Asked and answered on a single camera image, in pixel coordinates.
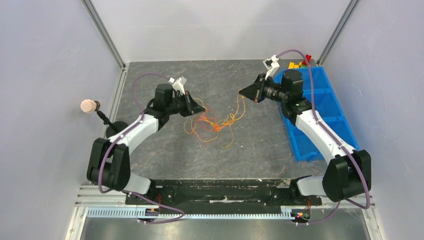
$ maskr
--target orange rope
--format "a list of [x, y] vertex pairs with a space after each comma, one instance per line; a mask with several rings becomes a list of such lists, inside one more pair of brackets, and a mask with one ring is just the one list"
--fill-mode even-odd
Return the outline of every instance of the orange rope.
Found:
[[[240, 120], [246, 113], [246, 103], [245, 103], [245, 97], [241, 96], [241, 100], [243, 102], [243, 113], [241, 113], [241, 115], [239, 117], [236, 118], [237, 114], [239, 113], [239, 109], [240, 109], [240, 94], [237, 93], [237, 110], [235, 111], [235, 113], [230, 113], [227, 114], [226, 119], [222, 119], [217, 121], [217, 119], [215, 117], [210, 117], [207, 116], [207, 113], [211, 112], [211, 110], [209, 110], [205, 104], [203, 103], [203, 101], [199, 98], [194, 98], [195, 100], [199, 100], [202, 104], [202, 107], [205, 109], [205, 111], [199, 115], [198, 117], [194, 117], [191, 119], [190, 121], [190, 127], [191, 127], [191, 131], [187, 131], [186, 129], [186, 124], [189, 121], [188, 119], [185, 121], [184, 123], [184, 131], [187, 134], [196, 134], [196, 136], [199, 138], [200, 141], [204, 142], [204, 143], [208, 143], [211, 142], [215, 139], [218, 138], [218, 136], [220, 135], [220, 131], [222, 129], [224, 129], [225, 127], [229, 127], [229, 130], [231, 132], [232, 135], [232, 140], [231, 143], [228, 144], [227, 146], [223, 146], [222, 148], [226, 149], [229, 146], [231, 146], [234, 142], [234, 132], [233, 132], [233, 128], [231, 127], [232, 124], [234, 124], [237, 120]], [[196, 132], [196, 128], [198, 127], [199, 123], [203, 123], [203, 129], [205, 129], [208, 132], [215, 132], [216, 136], [214, 138], [208, 139], [208, 140], [204, 140], [200, 137], [200, 135]], [[205, 127], [205, 125], [212, 127], [212, 129], [207, 129]]]

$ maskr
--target robotic arm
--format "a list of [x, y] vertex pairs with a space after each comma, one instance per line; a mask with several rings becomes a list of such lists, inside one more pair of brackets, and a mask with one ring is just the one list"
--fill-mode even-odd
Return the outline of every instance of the robotic arm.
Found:
[[184, 77], [177, 80], [171, 78], [169, 83], [157, 85], [154, 98], [132, 124], [107, 139], [98, 138], [94, 141], [87, 169], [89, 181], [98, 182], [106, 151], [119, 138], [107, 156], [113, 158], [104, 165], [102, 185], [116, 191], [149, 195], [149, 190], [153, 189], [155, 184], [151, 179], [131, 172], [130, 155], [148, 136], [159, 131], [171, 115], [180, 114], [187, 117], [205, 111], [193, 100], [189, 91], [184, 90], [186, 81]]
[[260, 103], [270, 99], [281, 104], [282, 114], [301, 130], [322, 153], [327, 162], [324, 176], [303, 176], [290, 183], [292, 195], [327, 196], [333, 202], [364, 193], [364, 187], [345, 148], [359, 165], [368, 190], [371, 189], [371, 156], [366, 150], [355, 148], [341, 139], [303, 97], [302, 73], [295, 69], [283, 72], [282, 81], [275, 83], [273, 75], [279, 67], [278, 58], [272, 56], [263, 61], [267, 73], [261, 73], [250, 86], [239, 91], [246, 98]]

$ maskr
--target gray tabletop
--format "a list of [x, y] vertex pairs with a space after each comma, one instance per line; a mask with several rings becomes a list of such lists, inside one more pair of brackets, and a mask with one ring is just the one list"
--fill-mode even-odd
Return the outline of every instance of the gray tabletop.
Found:
[[[185, 89], [212, 110], [208, 116], [220, 120], [236, 111], [238, 90], [252, 84], [265, 71], [261, 60], [132, 62], [116, 119], [132, 123], [139, 116], [131, 87], [144, 73], [184, 76]], [[160, 83], [166, 80], [146, 76], [135, 84], [135, 96], [142, 106], [154, 97]], [[186, 120], [180, 115], [171, 116], [160, 131], [140, 144], [130, 157], [131, 170], [151, 179], [296, 178], [322, 175], [327, 167], [324, 160], [294, 160], [276, 102], [253, 103], [245, 99], [245, 114], [231, 125], [234, 141], [227, 148], [223, 147], [232, 141], [228, 126], [219, 132], [217, 139], [204, 143], [195, 134], [185, 132]], [[217, 134], [201, 127], [197, 132], [205, 139]]]

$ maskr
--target white panel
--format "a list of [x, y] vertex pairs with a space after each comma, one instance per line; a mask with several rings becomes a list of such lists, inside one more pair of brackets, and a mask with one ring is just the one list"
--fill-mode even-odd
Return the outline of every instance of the white panel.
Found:
[[[126, 62], [318, 58], [349, 0], [92, 0]], [[295, 53], [284, 58], [299, 58]]]
[[394, 240], [423, 238], [423, 13], [421, 0], [361, 1], [324, 65], [371, 154], [371, 193]]
[[0, 1], [0, 239], [61, 240], [119, 68], [79, 0]]

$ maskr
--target blue plastic crate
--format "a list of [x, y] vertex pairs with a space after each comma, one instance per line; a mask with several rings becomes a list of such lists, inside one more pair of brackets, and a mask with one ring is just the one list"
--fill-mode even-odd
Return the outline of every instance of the blue plastic crate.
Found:
[[[275, 76], [274, 81], [281, 83], [283, 71]], [[302, 73], [303, 78], [303, 95], [309, 101], [311, 101], [311, 80], [307, 68], [297, 68]], [[334, 94], [331, 87], [330, 81], [321, 66], [312, 67], [312, 77], [314, 85], [314, 99], [315, 107], [319, 114], [327, 125], [334, 130], [346, 143], [359, 150], [358, 143], [352, 133], [352, 130], [343, 114], [342, 108], [340, 107], [339, 101]], [[312, 143], [311, 140], [297, 127], [293, 126], [292, 123], [283, 116], [288, 138], [291, 145], [291, 150], [294, 155], [294, 159], [297, 162], [301, 161], [313, 161], [313, 160], [324, 160], [323, 155], [318, 151], [317, 147]]]

